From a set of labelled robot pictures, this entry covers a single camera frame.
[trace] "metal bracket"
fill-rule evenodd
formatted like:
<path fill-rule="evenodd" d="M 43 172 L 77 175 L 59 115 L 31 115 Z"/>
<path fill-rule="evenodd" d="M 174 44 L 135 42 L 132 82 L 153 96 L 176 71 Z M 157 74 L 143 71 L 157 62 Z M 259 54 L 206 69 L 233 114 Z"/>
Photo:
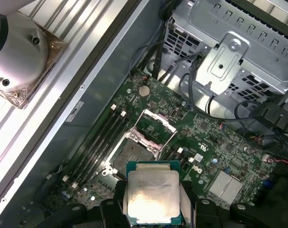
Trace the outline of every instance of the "metal bracket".
<path fill-rule="evenodd" d="M 220 95 L 230 86 L 239 72 L 240 60 L 249 45 L 228 33 L 220 46 L 213 48 L 198 69 L 196 81 Z"/>

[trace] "chipset heatsink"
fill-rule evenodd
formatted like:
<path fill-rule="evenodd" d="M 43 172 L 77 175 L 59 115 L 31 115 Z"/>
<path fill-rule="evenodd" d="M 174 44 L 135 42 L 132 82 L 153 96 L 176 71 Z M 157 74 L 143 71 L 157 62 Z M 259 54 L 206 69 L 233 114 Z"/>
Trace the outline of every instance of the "chipset heatsink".
<path fill-rule="evenodd" d="M 228 204 L 231 204 L 241 188 L 242 183 L 225 172 L 220 171 L 212 181 L 209 192 L 216 195 Z"/>

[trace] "screw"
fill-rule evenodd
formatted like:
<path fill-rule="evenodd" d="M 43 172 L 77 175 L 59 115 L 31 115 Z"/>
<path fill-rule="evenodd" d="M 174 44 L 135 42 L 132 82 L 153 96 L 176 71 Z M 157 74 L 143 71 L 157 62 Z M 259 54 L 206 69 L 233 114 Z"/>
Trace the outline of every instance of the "screw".
<path fill-rule="evenodd" d="M 236 47 L 238 46 L 238 44 L 236 42 L 232 42 L 232 44 L 230 45 L 231 49 L 236 49 Z"/>
<path fill-rule="evenodd" d="M 238 204 L 238 205 L 237 205 L 237 208 L 238 208 L 239 210 L 245 210 L 245 209 L 246 209 L 246 207 L 245 207 L 244 205 L 242 205 L 242 204 Z"/>
<path fill-rule="evenodd" d="M 34 45 L 39 44 L 39 42 L 40 42 L 40 40 L 39 40 L 38 37 L 34 37 L 34 38 L 32 39 L 32 43 L 33 43 Z"/>
<path fill-rule="evenodd" d="M 201 202 L 202 202 L 203 204 L 209 204 L 209 203 L 210 203 L 207 199 L 203 199 L 203 200 L 201 200 Z"/>
<path fill-rule="evenodd" d="M 3 81 L 2 81 L 3 86 L 8 86 L 9 84 L 10 84 L 9 79 L 3 79 Z"/>

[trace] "capacitor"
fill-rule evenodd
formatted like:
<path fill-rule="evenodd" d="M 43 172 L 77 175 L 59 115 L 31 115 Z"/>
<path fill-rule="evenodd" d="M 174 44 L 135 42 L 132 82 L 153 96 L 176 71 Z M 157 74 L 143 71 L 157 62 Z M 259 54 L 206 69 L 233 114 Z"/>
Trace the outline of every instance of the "capacitor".
<path fill-rule="evenodd" d="M 264 180 L 264 181 L 262 182 L 262 185 L 263 185 L 264 187 L 268 188 L 268 189 L 271 189 L 271 188 L 274 187 L 274 184 L 273 184 L 271 181 L 269 181 L 269 180 Z"/>
<path fill-rule="evenodd" d="M 218 159 L 217 159 L 217 158 L 213 158 L 213 159 L 211 160 L 211 162 L 212 162 L 213 164 L 217 164 L 217 163 L 218 163 Z"/>

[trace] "black cable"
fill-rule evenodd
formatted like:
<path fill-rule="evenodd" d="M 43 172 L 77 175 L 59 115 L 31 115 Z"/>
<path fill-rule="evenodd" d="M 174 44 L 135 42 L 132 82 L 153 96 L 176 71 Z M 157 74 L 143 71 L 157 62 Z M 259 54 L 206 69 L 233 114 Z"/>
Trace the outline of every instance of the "black cable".
<path fill-rule="evenodd" d="M 288 138 L 277 128 L 273 128 L 272 131 L 274 132 L 277 139 L 288 148 Z"/>
<path fill-rule="evenodd" d="M 139 48 L 134 52 L 134 54 L 133 54 L 133 56 L 132 56 L 132 58 L 131 58 L 131 60 L 130 60 L 129 68 L 128 68 L 128 76 L 131 77 L 131 78 L 133 78 L 133 76 L 131 75 L 132 66 L 133 66 L 133 64 L 134 64 L 134 59 L 135 59 L 136 55 L 139 53 L 139 51 L 141 51 L 141 50 L 144 49 L 144 48 L 153 47 L 154 45 L 162 44 L 162 43 L 164 43 L 164 40 L 162 40 L 162 41 L 157 41 L 157 42 L 154 42 L 154 43 L 152 43 L 152 44 L 147 44 L 147 45 L 144 45 L 144 46 L 139 47 Z"/>
<path fill-rule="evenodd" d="M 206 107 L 206 111 L 207 111 L 207 114 L 208 115 L 211 115 L 211 103 L 213 101 L 213 99 L 215 98 L 214 95 L 212 95 L 210 98 L 209 98 L 209 101 L 207 103 L 207 107 Z"/>
<path fill-rule="evenodd" d="M 236 105 L 236 107 L 235 107 L 235 109 L 234 109 L 234 116 L 235 116 L 236 119 L 240 119 L 239 114 L 238 114 L 238 109 L 239 109 L 239 107 L 240 107 L 241 105 L 248 104 L 248 103 L 252 103 L 252 104 L 255 104 L 255 105 L 260 105 L 260 103 L 258 103 L 258 102 L 256 102 L 256 101 L 242 101 L 242 102 L 240 102 L 239 104 Z M 242 122 L 240 122 L 240 124 L 241 124 L 243 130 L 245 131 L 245 129 L 246 129 L 245 124 L 242 123 Z"/>
<path fill-rule="evenodd" d="M 169 68 L 166 70 L 166 72 L 159 78 L 159 82 L 162 82 L 166 76 L 174 69 L 174 67 L 177 65 L 177 63 L 181 62 L 181 61 L 187 61 L 187 60 L 192 60 L 194 59 L 198 54 L 194 54 L 194 55 L 191 55 L 191 56 L 186 56 L 186 57 L 183 57 L 183 58 L 179 58 L 175 61 L 173 61 L 171 63 L 171 65 L 169 66 Z"/>
<path fill-rule="evenodd" d="M 163 29 L 162 33 L 160 34 L 158 40 L 164 40 L 165 38 L 165 32 L 166 32 L 165 23 L 162 24 L 162 29 Z M 161 70 L 162 53 L 163 53 L 163 44 L 159 44 L 157 46 L 156 55 L 154 59 L 154 67 L 153 67 L 153 72 L 152 72 L 152 77 L 154 79 L 158 79 L 158 75 Z"/>
<path fill-rule="evenodd" d="M 240 122 L 240 121 L 245 121 L 245 120 L 249 120 L 252 119 L 252 117 L 245 117 L 245 118 L 238 118 L 238 119 L 226 119 L 226 118 L 218 118 L 218 117 L 214 117 L 211 115 L 208 115 L 207 113 L 205 113 L 204 111 L 202 111 L 200 108 L 198 108 L 195 105 L 195 100 L 193 98 L 193 89 L 192 89 L 192 85 L 193 82 L 197 76 L 197 69 L 199 66 L 199 58 L 195 58 L 191 67 L 191 72 L 190 72 L 190 76 L 189 76 L 189 81 L 188 81 L 188 93 L 189 93 L 189 99 L 192 105 L 193 110 L 196 112 L 196 114 L 202 118 L 206 118 L 206 119 L 210 119 L 213 121 L 221 121 L 221 122 Z"/>
<path fill-rule="evenodd" d="M 186 73 L 184 74 L 182 77 L 181 77 L 181 80 L 179 82 L 179 90 L 180 90 L 180 94 L 181 94 L 181 97 L 183 98 L 183 100 L 186 102 L 186 103 L 189 103 L 188 102 L 188 99 L 187 97 L 184 95 L 183 91 L 182 91 L 182 88 L 181 88 L 181 85 L 182 85 L 182 82 L 184 81 L 185 77 L 190 75 L 190 73 Z"/>

